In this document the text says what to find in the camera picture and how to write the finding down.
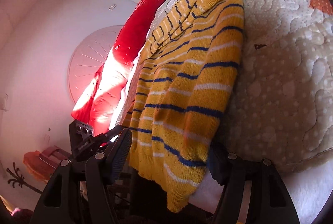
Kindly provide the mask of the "black tree wall decal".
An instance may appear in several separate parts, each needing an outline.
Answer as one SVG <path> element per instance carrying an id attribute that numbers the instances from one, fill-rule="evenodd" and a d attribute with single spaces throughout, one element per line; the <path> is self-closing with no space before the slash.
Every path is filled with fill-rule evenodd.
<path id="1" fill-rule="evenodd" d="M 7 180 L 7 183 L 11 185 L 12 188 L 15 188 L 15 186 L 23 188 L 25 186 L 40 195 L 42 194 L 41 190 L 28 184 L 25 181 L 25 177 L 21 173 L 20 169 L 16 166 L 15 162 L 12 163 L 12 170 L 10 168 L 6 168 L 6 172 L 10 175 L 10 178 Z"/>

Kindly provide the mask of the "white round headboard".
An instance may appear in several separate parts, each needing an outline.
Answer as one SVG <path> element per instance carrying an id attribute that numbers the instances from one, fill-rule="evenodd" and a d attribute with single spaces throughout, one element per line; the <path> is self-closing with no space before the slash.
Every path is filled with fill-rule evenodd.
<path id="1" fill-rule="evenodd" d="M 122 26 L 110 26 L 86 36 L 76 47 L 68 66 L 68 88 L 76 103 L 95 72 L 106 61 Z"/>

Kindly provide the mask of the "red long pillow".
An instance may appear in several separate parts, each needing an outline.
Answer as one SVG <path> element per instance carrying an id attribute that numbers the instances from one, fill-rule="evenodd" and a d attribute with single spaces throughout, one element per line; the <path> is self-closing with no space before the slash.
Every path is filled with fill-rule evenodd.
<path id="1" fill-rule="evenodd" d="M 103 65 L 80 95 L 71 116 L 92 126 L 94 135 L 105 133 L 123 98 L 124 88 L 142 49 L 157 9 L 165 0 L 140 0 L 120 30 Z"/>

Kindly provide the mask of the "white wall socket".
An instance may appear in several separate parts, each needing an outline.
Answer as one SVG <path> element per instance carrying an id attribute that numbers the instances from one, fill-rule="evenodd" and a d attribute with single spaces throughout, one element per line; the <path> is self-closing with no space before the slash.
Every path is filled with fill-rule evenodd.
<path id="1" fill-rule="evenodd" d="M 116 7 L 116 4 L 112 4 L 111 6 L 108 7 L 108 10 L 112 11 Z"/>

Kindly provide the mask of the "yellow striped knit sweater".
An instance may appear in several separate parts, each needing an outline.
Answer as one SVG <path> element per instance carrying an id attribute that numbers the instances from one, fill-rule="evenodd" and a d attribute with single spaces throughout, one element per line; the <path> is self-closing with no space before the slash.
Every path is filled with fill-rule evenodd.
<path id="1" fill-rule="evenodd" d="M 178 0 L 140 53 L 129 164 L 180 212 L 205 175 L 240 64 L 243 0 Z"/>

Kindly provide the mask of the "orange fringed lampshade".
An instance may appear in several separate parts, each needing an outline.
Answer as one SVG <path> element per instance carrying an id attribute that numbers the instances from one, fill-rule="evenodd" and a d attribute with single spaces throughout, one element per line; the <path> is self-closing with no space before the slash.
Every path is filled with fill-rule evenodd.
<path id="1" fill-rule="evenodd" d="M 27 152 L 24 154 L 23 163 L 28 172 L 38 181 L 48 183 L 55 168 L 40 159 L 39 151 Z"/>

